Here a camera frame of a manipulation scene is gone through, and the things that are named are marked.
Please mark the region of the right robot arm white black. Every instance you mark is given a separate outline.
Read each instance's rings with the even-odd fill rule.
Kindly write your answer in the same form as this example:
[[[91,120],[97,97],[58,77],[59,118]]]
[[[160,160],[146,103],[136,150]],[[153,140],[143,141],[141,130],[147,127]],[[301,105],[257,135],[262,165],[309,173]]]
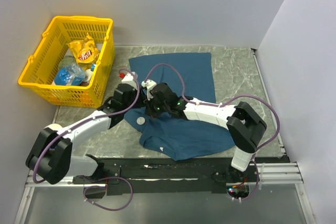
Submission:
[[[230,177],[239,182],[247,176],[247,167],[267,129],[265,121],[247,102],[222,106],[179,97],[166,83],[152,80],[143,81],[141,87],[146,91],[145,112],[153,118],[166,112],[177,119],[202,121],[227,129],[236,145]]]

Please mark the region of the blue t-shirt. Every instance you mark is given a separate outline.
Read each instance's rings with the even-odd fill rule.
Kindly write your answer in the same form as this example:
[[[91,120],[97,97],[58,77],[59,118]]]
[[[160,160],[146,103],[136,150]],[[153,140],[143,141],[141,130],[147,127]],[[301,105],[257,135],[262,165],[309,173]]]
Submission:
[[[177,95],[185,90],[205,102],[215,103],[215,87],[209,52],[156,54],[131,58],[130,68],[143,81],[146,76],[156,83],[165,82]],[[145,123],[138,125],[138,117]],[[169,156],[175,161],[220,153],[234,147],[229,131],[223,127],[201,122],[186,121],[163,113],[153,119],[145,109],[129,110],[124,119],[141,132],[139,143],[146,149]]]

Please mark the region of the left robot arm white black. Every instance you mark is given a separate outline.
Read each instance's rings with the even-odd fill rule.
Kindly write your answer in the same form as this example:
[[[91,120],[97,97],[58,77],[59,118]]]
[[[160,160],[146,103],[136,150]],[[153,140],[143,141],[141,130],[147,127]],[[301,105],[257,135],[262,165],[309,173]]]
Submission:
[[[26,166],[36,176],[54,185],[66,176],[85,176],[98,183],[104,176],[104,164],[92,155],[76,156],[74,150],[100,132],[116,126],[131,108],[144,106],[141,87],[119,84],[113,96],[86,118],[62,127],[49,125],[40,131],[28,157]]]

